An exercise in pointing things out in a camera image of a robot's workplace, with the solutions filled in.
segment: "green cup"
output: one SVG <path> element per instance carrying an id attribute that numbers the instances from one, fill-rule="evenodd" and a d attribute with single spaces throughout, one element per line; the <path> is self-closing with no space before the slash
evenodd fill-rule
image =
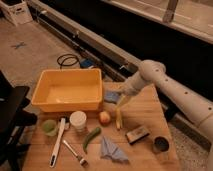
<path id="1" fill-rule="evenodd" d="M 42 123 L 41 127 L 47 136 L 53 137 L 58 133 L 58 124 L 55 120 L 48 119 Z"/>

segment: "green object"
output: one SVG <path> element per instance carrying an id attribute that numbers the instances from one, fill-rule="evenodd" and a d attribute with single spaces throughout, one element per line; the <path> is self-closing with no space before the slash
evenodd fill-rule
<path id="1" fill-rule="evenodd" d="M 58 133 L 58 124 L 55 120 L 48 119 L 42 123 L 41 127 L 47 136 L 53 137 Z"/>
<path id="2" fill-rule="evenodd" d="M 87 154 L 87 146 L 88 146 L 89 142 L 92 139 L 94 139 L 97 135 L 99 135 L 100 133 L 101 133 L 101 128 L 96 127 L 85 137 L 84 142 L 83 142 L 83 150 L 86 154 Z"/>

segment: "wooden table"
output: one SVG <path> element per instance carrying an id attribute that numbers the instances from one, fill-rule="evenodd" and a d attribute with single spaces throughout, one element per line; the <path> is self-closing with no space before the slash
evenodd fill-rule
<path id="1" fill-rule="evenodd" d="M 119 83 L 105 83 L 104 88 L 108 90 L 116 90 Z M 109 111 L 115 116 L 115 105 L 104 103 L 104 110 Z M 49 167 L 50 156 L 56 137 L 47 137 L 41 130 L 41 123 L 46 119 L 59 119 L 65 114 L 58 113 L 41 113 L 37 128 L 32 137 L 31 146 L 27 153 L 23 171 L 151 171 L 151 170 L 180 170 L 179 161 L 176 155 L 175 147 L 163 115 L 159 99 L 153 85 L 142 90 L 142 92 L 133 97 L 131 101 L 121 108 L 124 118 L 124 128 L 120 131 L 116 130 L 115 120 L 107 127 L 102 128 L 102 135 L 110 138 L 115 142 L 129 157 L 129 164 L 120 164 L 111 160 L 100 158 L 100 140 L 101 136 L 92 140 L 88 146 L 88 154 L 85 155 L 82 149 L 82 141 L 84 136 L 77 136 L 73 127 L 64 132 L 63 139 L 76 149 L 76 151 L 85 157 L 89 163 L 89 167 L 82 168 L 76 158 L 74 158 L 68 149 L 61 144 L 59 156 L 54 168 Z M 93 128 L 100 126 L 97 119 L 98 112 L 87 112 L 87 128 L 91 131 Z M 129 145 L 125 138 L 127 130 L 131 130 L 138 124 L 144 124 L 150 130 L 149 137 L 140 140 L 134 145 Z M 152 152 L 153 139 L 156 136 L 164 136 L 169 140 L 170 149 L 167 153 L 154 154 Z"/>

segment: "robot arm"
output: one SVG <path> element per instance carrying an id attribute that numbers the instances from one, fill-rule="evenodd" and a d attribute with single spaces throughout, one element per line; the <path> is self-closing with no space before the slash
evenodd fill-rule
<path id="1" fill-rule="evenodd" d="M 133 96 L 145 86 L 154 83 L 199 130 L 213 141 L 213 103 L 165 74 L 162 63 L 144 60 L 138 71 L 123 84 L 124 95 Z M 207 170 L 213 170 L 213 148 L 209 155 Z"/>

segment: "yellow plastic bin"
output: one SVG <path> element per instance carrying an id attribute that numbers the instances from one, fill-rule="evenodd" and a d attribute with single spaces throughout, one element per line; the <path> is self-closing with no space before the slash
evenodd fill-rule
<path id="1" fill-rule="evenodd" d="M 98 110 L 103 99 L 100 69 L 44 70 L 32 104 L 44 112 Z"/>

